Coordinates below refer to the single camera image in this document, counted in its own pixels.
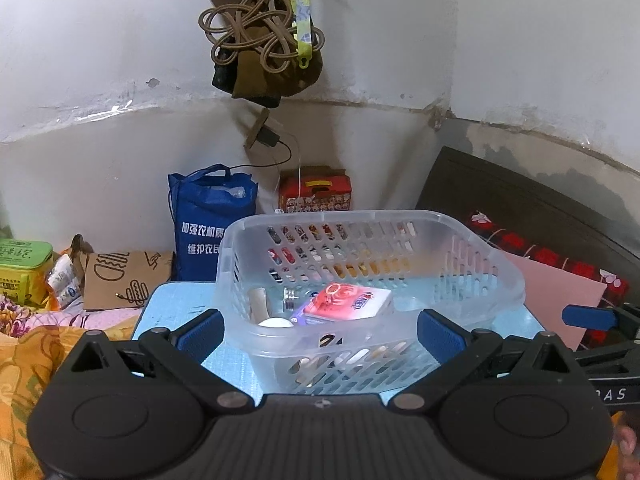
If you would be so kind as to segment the person's right hand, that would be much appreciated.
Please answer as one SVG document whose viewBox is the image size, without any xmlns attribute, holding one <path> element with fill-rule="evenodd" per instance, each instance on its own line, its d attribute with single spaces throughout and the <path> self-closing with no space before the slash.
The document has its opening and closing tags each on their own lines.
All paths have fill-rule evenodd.
<svg viewBox="0 0 640 480">
<path fill-rule="evenodd" d="M 618 424 L 615 428 L 615 443 L 618 448 L 617 479 L 639 480 L 639 440 L 629 426 Z"/>
</svg>

